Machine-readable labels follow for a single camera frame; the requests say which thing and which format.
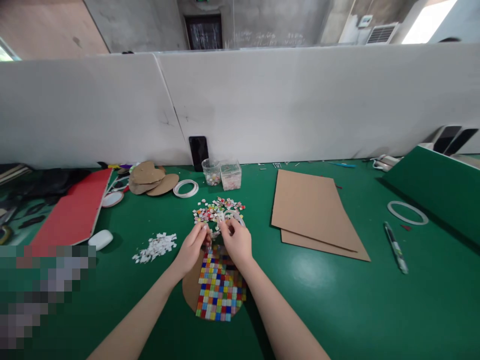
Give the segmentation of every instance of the hand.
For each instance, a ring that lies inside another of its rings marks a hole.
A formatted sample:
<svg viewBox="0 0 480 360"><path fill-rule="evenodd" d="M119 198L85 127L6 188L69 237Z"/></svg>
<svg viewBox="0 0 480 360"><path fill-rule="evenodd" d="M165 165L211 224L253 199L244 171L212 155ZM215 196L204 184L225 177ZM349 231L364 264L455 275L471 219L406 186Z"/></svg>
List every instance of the hand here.
<svg viewBox="0 0 480 360"><path fill-rule="evenodd" d="M208 224L199 222L183 241L178 255L170 266L174 273L179 276L179 281L194 267L204 240L211 241L208 229Z"/></svg>
<svg viewBox="0 0 480 360"><path fill-rule="evenodd" d="M226 222L220 221L218 226L228 255L230 255L236 267L240 269L247 266L254 259L250 231L235 219Z"/></svg>

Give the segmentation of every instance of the green desk surface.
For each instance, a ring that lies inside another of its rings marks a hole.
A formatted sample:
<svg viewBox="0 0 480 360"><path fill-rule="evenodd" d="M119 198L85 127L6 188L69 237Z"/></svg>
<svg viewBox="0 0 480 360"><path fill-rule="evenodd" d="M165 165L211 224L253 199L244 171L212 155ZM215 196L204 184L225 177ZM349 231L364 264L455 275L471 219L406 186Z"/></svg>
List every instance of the green desk surface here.
<svg viewBox="0 0 480 360"><path fill-rule="evenodd" d="M387 210L402 198L379 181L371 163L357 168L327 162L282 163L285 170L335 179L343 206L371 262L281 242L270 225L277 169L242 166L242 187L208 187L190 166L168 167L181 180L199 183L182 199L127 193L102 209L95 232L109 229L113 242L97 253L96 269L82 278L56 314L41 318L22 358L85 359L172 263L180 246L148 264L132 256L153 233L176 233L180 245L191 230L201 199L233 198L252 235L253 256L333 360L478 359L480 354L480 257L434 222L408 232ZM383 222L389 221L410 271L397 267ZM272 352L250 296L232 322L195 317L179 283L173 290L141 359L262 359Z"/></svg>

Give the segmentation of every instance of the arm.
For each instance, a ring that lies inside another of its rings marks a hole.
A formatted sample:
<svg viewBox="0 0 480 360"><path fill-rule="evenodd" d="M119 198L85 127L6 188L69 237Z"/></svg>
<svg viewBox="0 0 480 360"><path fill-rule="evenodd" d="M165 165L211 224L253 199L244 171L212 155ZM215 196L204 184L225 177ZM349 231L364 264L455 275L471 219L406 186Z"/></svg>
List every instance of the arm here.
<svg viewBox="0 0 480 360"><path fill-rule="evenodd" d="M277 359L330 359L303 321L252 257L252 237L236 220L219 224L231 259L255 299Z"/></svg>
<svg viewBox="0 0 480 360"><path fill-rule="evenodd" d="M144 297L91 353L88 360L138 359L175 285L192 269L206 239L198 223L185 238L177 257Z"/></svg>

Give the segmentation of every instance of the smartphone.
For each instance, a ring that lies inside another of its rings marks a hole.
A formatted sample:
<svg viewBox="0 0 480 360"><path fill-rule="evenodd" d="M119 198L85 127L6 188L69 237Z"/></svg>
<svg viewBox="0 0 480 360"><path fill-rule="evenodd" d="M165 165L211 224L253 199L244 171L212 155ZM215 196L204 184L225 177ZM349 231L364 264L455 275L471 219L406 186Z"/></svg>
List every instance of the smartphone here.
<svg viewBox="0 0 480 360"><path fill-rule="evenodd" d="M445 155L450 156L456 154L458 150L462 148L465 143L477 133L478 129L468 128L463 129L460 134L452 141L450 146L445 150Z"/></svg>
<svg viewBox="0 0 480 360"><path fill-rule="evenodd" d="M461 126L457 125L448 125L441 127L438 130L434 140L432 141L433 150L437 153L443 154L461 128Z"/></svg>
<svg viewBox="0 0 480 360"><path fill-rule="evenodd" d="M202 172L202 161L209 158L209 148L205 136L190 136L191 158L196 172Z"/></svg>

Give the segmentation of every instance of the scissors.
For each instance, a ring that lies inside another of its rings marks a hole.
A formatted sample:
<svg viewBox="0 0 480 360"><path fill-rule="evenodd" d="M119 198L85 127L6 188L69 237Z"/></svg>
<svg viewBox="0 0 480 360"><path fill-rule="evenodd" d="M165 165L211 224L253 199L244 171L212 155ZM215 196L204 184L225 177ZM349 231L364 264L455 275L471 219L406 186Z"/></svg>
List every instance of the scissors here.
<svg viewBox="0 0 480 360"><path fill-rule="evenodd" d="M12 235L13 231L7 223L19 208L20 200L8 200L2 204L2 207L7 208L8 211L0 217L0 245L3 245Z"/></svg>

